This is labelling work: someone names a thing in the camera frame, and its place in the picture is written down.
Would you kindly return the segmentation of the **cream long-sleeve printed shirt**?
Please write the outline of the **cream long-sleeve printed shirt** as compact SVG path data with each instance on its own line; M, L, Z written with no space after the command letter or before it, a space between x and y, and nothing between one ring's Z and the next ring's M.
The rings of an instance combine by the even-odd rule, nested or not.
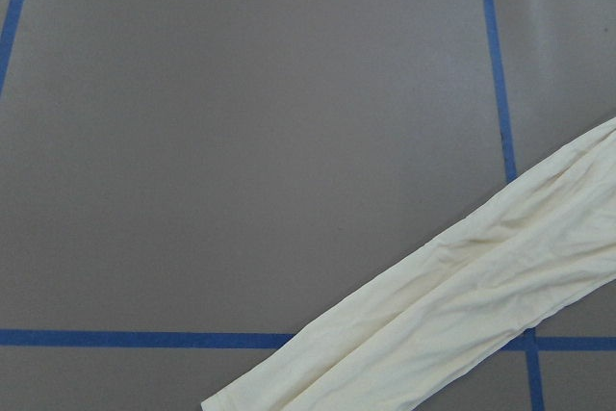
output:
M615 277L615 124L561 147L206 398L412 410Z

